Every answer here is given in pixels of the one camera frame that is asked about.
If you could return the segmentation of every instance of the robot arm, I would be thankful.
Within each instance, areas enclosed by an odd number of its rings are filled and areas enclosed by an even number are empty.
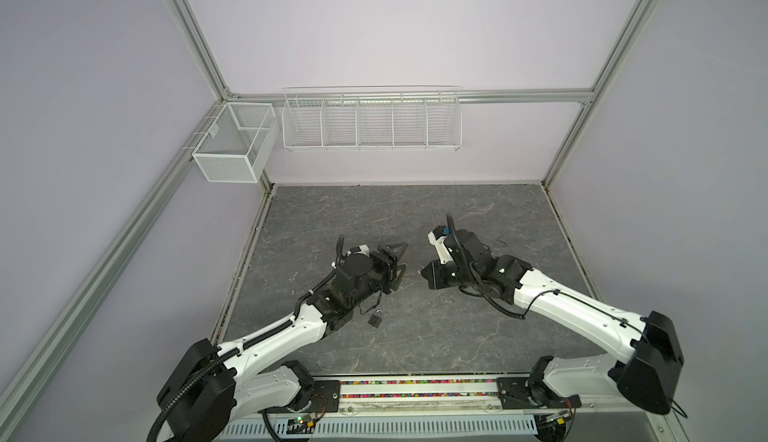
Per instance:
[[[193,344],[158,394],[162,411],[148,442],[155,442],[163,422],[175,442],[207,442],[231,420],[260,410],[310,406],[314,379],[297,361],[262,373],[304,345],[349,322],[355,307],[379,293],[398,289],[406,266],[400,258],[407,244],[354,247],[342,256],[343,237],[336,247],[334,269],[296,302],[293,313],[245,337],[214,347],[208,339]]]
[[[684,359],[672,322],[600,303],[569,289],[511,255],[493,257],[474,233],[438,226],[428,235],[439,259],[420,272],[430,289],[475,289],[497,310],[517,319],[544,315],[607,351],[597,357],[539,359],[523,388],[510,398],[523,405],[561,407],[577,394],[622,395],[638,407],[668,414]],[[524,309],[515,313],[495,299]]]

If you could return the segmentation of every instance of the ventilated metal panel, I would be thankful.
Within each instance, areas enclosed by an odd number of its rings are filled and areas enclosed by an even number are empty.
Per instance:
[[[307,438],[306,434],[286,434],[287,418],[272,424],[281,438]],[[536,434],[534,416],[523,414],[437,415],[418,417],[334,417],[318,424],[313,439],[346,437],[375,438],[443,438],[466,435]],[[227,425],[219,440],[264,440],[270,436],[262,419],[241,419]]]
[[[288,149],[458,149],[458,89],[333,98],[296,94],[287,97],[283,110],[283,143]]]
[[[279,131],[272,104],[228,102],[192,155],[211,182],[256,183]]]

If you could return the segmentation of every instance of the black mounting plate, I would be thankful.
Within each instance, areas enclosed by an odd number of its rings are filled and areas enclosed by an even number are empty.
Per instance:
[[[543,406],[536,405],[532,400],[528,400],[526,397],[520,396],[520,394],[527,394],[530,392],[525,384],[528,382],[527,377],[500,377],[496,379],[496,385],[498,386],[498,398],[502,402],[502,409],[531,409],[541,408]],[[571,408],[581,407],[581,398],[578,395],[571,395],[568,398],[568,402],[571,403]],[[565,399],[551,399],[546,404],[546,408],[549,409],[567,409]]]
[[[326,407],[326,413],[339,411],[339,400],[341,399],[341,382],[338,380],[315,380],[314,388],[312,388],[312,396],[310,396],[310,406],[303,412],[322,412],[322,406],[325,405],[328,400],[328,406]],[[315,395],[321,395],[326,398],[323,400],[320,397],[313,397]],[[288,410],[285,407],[273,407],[266,409],[270,414],[287,414],[295,412]]]

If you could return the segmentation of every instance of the red wire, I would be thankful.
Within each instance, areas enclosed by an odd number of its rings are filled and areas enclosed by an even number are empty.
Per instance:
[[[323,415],[326,414],[326,407],[328,406],[328,399],[326,399],[324,396],[322,396],[320,394],[314,394],[312,396],[312,398],[315,398],[315,397],[319,397],[319,398],[321,398],[321,399],[323,399],[325,401],[325,404],[322,405],[322,414],[320,414],[320,416],[315,419],[315,421],[318,421],[318,420],[322,419]]]
[[[568,405],[568,413],[571,415],[571,419],[572,419],[574,416],[574,410],[573,408],[571,408],[571,401],[568,398],[565,398],[564,400],[565,400],[565,404]]]

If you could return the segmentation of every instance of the white wall panel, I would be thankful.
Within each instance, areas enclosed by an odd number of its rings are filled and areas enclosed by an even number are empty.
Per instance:
[[[17,442],[135,442],[193,343],[210,337],[260,202],[258,184],[209,183],[197,167],[168,203]]]
[[[552,188],[606,302],[674,321],[696,442],[764,437],[767,9],[661,0]]]
[[[230,89],[589,87],[635,0],[190,0]]]
[[[465,104],[463,143],[456,151],[290,152],[281,136],[266,170],[276,183],[542,180],[580,107]]]
[[[0,391],[212,103],[163,0],[0,0]]]

